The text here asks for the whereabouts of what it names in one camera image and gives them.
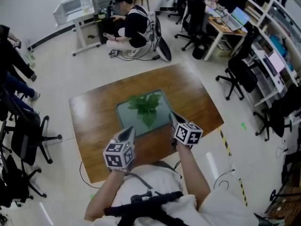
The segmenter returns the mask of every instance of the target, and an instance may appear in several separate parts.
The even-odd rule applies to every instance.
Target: white shorts
[[[125,34],[125,28],[121,28],[118,30],[119,36],[124,36]],[[115,50],[122,50],[122,51],[127,51],[127,50],[135,50],[137,48],[134,48],[129,41],[127,42],[117,42],[117,41],[107,41],[107,47]]]

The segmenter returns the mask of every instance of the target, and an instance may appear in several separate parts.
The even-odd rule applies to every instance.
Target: potted plant
[[[150,129],[157,118],[156,108],[159,105],[161,95],[150,94],[131,96],[128,109],[137,110],[137,117]]]

